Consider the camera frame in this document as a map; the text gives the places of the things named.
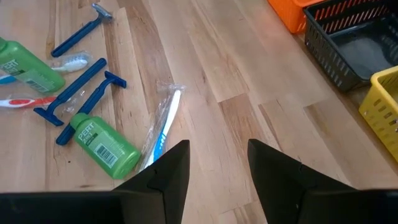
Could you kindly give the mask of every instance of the orange basket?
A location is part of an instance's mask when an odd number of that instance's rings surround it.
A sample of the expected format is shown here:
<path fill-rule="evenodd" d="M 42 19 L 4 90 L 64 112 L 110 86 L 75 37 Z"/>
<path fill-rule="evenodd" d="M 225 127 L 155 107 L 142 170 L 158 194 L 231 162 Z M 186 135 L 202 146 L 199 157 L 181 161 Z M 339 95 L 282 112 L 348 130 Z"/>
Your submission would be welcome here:
<path fill-rule="evenodd" d="M 303 8 L 323 0 L 268 0 L 286 27 L 293 34 L 305 30 L 305 15 Z"/>

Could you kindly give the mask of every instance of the shampoo bottle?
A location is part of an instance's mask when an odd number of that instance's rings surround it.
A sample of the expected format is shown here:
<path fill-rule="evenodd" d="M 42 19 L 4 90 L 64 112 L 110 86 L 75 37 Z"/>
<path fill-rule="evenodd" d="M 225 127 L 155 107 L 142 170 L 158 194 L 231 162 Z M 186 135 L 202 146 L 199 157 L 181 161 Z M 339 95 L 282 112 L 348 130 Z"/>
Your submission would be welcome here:
<path fill-rule="evenodd" d="M 65 79 L 15 41 L 0 37 L 0 69 L 41 93 L 61 89 Z"/>
<path fill-rule="evenodd" d="M 100 117 L 73 116 L 75 141 L 114 179 L 123 179 L 138 163 L 141 153 Z"/>

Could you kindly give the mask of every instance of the plastic wrapper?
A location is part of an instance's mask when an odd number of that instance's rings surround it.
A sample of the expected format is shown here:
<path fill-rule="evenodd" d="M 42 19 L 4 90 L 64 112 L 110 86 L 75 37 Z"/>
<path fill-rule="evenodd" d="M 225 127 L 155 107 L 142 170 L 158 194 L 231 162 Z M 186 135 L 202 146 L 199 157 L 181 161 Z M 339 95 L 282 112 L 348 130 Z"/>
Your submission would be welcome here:
<path fill-rule="evenodd" d="M 46 62 L 53 70 L 66 75 L 88 68 L 93 64 L 93 57 L 88 52 L 78 52 L 51 59 Z M 53 95 L 46 95 L 33 90 L 31 87 L 16 80 L 14 77 L 0 71 L 0 112 L 21 108 L 42 107 L 47 108 L 57 97 L 58 91 Z M 64 113 L 72 113 L 82 99 L 85 91 L 80 90 L 74 94 L 66 103 L 60 105 L 54 112 L 56 116 Z"/>
<path fill-rule="evenodd" d="M 165 98 L 159 103 L 156 110 L 154 122 L 148 131 L 141 151 L 142 156 L 135 168 L 134 175 L 150 166 L 165 153 L 164 143 L 177 113 L 185 86 L 158 83 L 157 89 L 159 94 L 165 95 Z"/>

